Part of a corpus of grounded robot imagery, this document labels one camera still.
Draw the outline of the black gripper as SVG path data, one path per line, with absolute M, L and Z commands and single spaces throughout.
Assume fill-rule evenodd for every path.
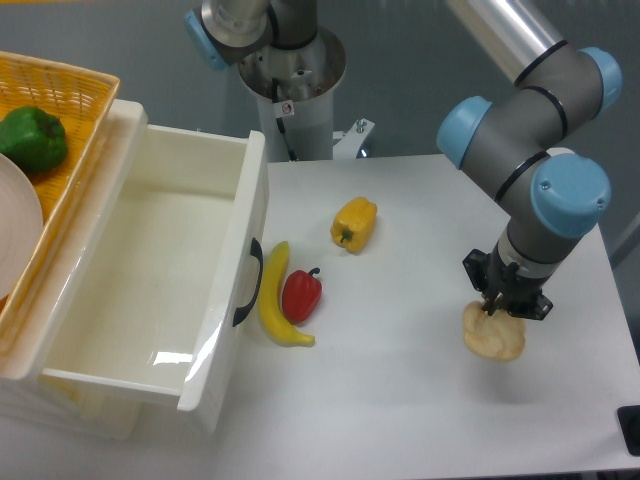
M 519 265 L 505 265 L 478 249 L 462 260 L 464 270 L 482 296 L 482 310 L 487 314 L 504 311 L 514 318 L 544 320 L 553 303 L 542 293 L 540 281 L 518 274 Z

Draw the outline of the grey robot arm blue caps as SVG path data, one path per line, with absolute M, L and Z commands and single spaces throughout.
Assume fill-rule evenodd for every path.
M 489 253 L 463 265 L 487 313 L 541 320 L 543 286 L 606 210 L 604 170 L 551 148 L 620 96 L 616 60 L 573 48 L 527 1 L 452 1 L 450 11 L 515 87 L 506 103 L 468 98 L 442 121 L 440 151 L 509 216 Z M 236 66 L 259 106 L 274 161 L 328 160 L 356 151 L 333 136 L 332 94 L 345 50 L 313 1 L 205 1 L 187 31 L 214 69 Z

